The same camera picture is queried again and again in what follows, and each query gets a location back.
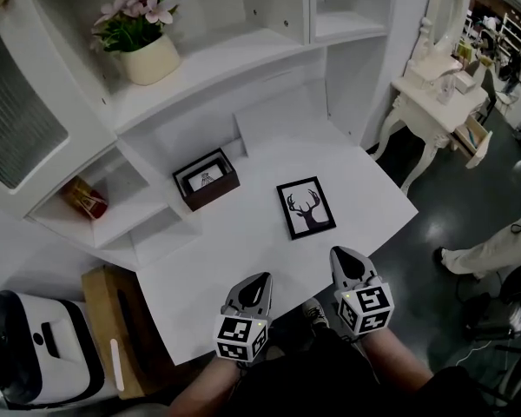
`gray floor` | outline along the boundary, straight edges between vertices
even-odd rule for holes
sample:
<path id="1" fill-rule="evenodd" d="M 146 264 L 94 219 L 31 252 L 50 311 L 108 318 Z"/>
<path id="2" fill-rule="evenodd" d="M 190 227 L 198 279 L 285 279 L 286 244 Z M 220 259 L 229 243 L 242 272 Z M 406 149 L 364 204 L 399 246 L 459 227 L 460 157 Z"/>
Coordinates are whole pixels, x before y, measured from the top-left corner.
<path id="1" fill-rule="evenodd" d="M 440 150 L 410 188 L 409 198 L 419 213 L 372 255 L 379 274 L 392 288 L 396 308 L 391 329 L 433 371 L 455 364 L 471 346 L 461 335 L 461 304 L 455 298 L 458 277 L 435 265 L 433 250 L 469 248 L 521 216 L 521 150 L 496 110 L 485 127 L 493 131 L 493 137 L 481 164 L 466 169 L 459 152 Z M 408 129 L 402 129 L 392 136 L 379 165 L 400 185 L 423 146 Z M 496 295 L 498 289 L 496 276 L 477 283 L 467 275 L 459 284 L 459 295 L 469 298 L 483 291 Z M 335 315 L 332 287 L 317 298 L 331 325 L 345 333 Z M 301 345 L 306 335 L 301 322 L 297 309 L 277 320 L 277 328 L 286 329 L 284 346 Z"/>

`drawer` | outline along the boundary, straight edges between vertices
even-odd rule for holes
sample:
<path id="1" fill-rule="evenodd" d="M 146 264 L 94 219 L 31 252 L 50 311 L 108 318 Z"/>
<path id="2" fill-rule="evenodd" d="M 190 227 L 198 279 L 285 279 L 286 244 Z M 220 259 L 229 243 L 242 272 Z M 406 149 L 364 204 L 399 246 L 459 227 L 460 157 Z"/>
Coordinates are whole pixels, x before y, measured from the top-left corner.
<path id="1" fill-rule="evenodd" d="M 469 160 L 466 165 L 468 169 L 477 167 L 484 159 L 488 152 L 491 137 L 492 132 L 486 131 L 486 129 L 471 116 L 451 134 L 452 141 L 458 146 L 459 151 Z"/>

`black frame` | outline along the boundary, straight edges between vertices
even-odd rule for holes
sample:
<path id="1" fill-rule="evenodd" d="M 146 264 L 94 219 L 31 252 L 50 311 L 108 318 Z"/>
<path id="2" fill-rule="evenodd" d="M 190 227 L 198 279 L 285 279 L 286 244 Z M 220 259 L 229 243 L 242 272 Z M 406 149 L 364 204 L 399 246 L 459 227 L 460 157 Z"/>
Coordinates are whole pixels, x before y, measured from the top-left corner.
<path id="1" fill-rule="evenodd" d="M 181 185 L 183 185 L 183 188 L 185 189 L 185 191 L 188 194 L 191 194 L 191 193 L 195 193 L 195 192 L 197 192 L 199 190 L 204 189 L 204 187 L 201 187 L 198 190 L 193 190 L 193 187 L 191 187 L 191 184 L 189 183 L 189 179 L 191 179 L 192 177 L 197 176 L 199 173 L 202 173 L 206 169 L 210 169 L 214 165 L 218 166 L 218 168 L 220 169 L 220 172 L 222 173 L 222 175 L 227 175 L 228 174 L 228 172 L 226 171 L 226 166 L 224 165 L 224 161 L 222 161 L 222 159 L 220 157 L 217 157 L 213 161 L 210 161 L 207 164 L 205 164 L 202 167 L 200 167 L 199 169 L 195 170 L 193 173 L 189 173 L 188 175 L 183 176 L 183 178 L 181 179 Z"/>
<path id="2" fill-rule="evenodd" d="M 287 207 L 286 203 L 286 197 L 284 196 L 283 190 L 289 189 L 290 187 L 295 187 L 297 185 L 303 185 L 310 182 L 314 182 L 314 185 L 316 186 L 316 189 L 319 191 L 319 198 L 320 203 L 322 206 L 324 206 L 326 210 L 326 215 L 328 216 L 328 224 L 324 227 L 317 228 L 315 230 L 306 230 L 305 232 L 299 232 L 295 233 L 295 230 L 293 229 L 293 223 L 291 215 L 289 214 L 289 208 Z M 332 212 L 330 211 L 330 207 L 328 206 L 328 202 L 326 201 L 326 197 L 324 196 L 324 192 L 322 191 L 322 187 L 319 183 L 318 177 L 310 177 L 307 179 L 301 179 L 300 181 L 290 182 L 284 185 L 279 185 L 276 187 L 278 190 L 278 196 L 280 197 L 281 207 L 284 210 L 284 215 L 286 216 L 286 222 L 287 222 L 287 228 L 289 229 L 290 237 L 293 240 L 298 240 L 300 238 L 303 238 L 305 236 L 314 235 L 320 232 L 325 232 L 329 230 L 330 228 L 336 228 L 336 221 L 333 219 Z"/>

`white pants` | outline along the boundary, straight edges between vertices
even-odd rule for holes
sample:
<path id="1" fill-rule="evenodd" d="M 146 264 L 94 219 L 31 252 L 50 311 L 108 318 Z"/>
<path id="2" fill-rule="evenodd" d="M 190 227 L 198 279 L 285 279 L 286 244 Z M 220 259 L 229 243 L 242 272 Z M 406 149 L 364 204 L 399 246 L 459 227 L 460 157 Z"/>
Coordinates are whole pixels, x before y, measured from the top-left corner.
<path id="1" fill-rule="evenodd" d="M 516 224 L 521 226 L 521 219 Z M 501 268 L 521 265 L 521 232 L 502 228 L 491 239 L 467 250 L 445 250 L 442 263 L 454 274 L 482 278 Z"/>

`white desk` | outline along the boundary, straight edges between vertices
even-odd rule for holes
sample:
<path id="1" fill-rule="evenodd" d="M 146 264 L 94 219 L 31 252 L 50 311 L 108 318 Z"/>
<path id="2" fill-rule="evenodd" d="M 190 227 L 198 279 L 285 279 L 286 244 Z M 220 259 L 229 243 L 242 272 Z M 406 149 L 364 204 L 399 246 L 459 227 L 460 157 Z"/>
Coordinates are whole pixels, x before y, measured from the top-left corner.
<path id="1" fill-rule="evenodd" d="M 463 95 L 455 89 L 450 102 L 444 105 L 435 97 L 429 96 L 425 90 L 414 87 L 404 77 L 392 82 L 392 86 L 399 91 L 399 96 L 382 125 L 379 148 L 373 154 L 373 159 L 378 160 L 384 153 L 391 129 L 397 122 L 404 122 L 414 135 L 425 141 L 419 163 L 401 186 L 401 190 L 407 195 L 411 184 L 430 166 L 438 149 L 450 143 L 450 134 L 484 103 L 486 92 L 477 87 Z"/>
<path id="2" fill-rule="evenodd" d="M 233 159 L 241 186 L 195 212 L 203 236 L 137 273 L 174 363 L 213 350 L 229 289 L 268 271 L 277 318 L 332 282 L 332 246 L 370 255 L 417 213 L 363 149 L 328 121 Z M 290 241 L 276 186 L 318 176 L 337 228 Z"/>

